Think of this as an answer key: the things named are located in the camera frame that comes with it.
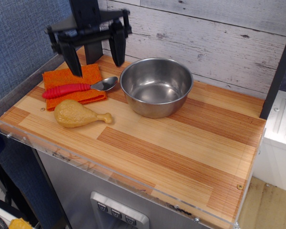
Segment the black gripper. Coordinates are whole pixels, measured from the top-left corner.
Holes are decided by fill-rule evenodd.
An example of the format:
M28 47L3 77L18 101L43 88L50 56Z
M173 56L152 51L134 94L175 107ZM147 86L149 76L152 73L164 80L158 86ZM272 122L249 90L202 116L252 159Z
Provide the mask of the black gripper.
M96 0L69 1L72 14L48 25L48 34L54 52L61 53L72 74L82 77L82 68L75 47L109 40L116 66L125 60L126 38L132 33L128 10L104 11Z

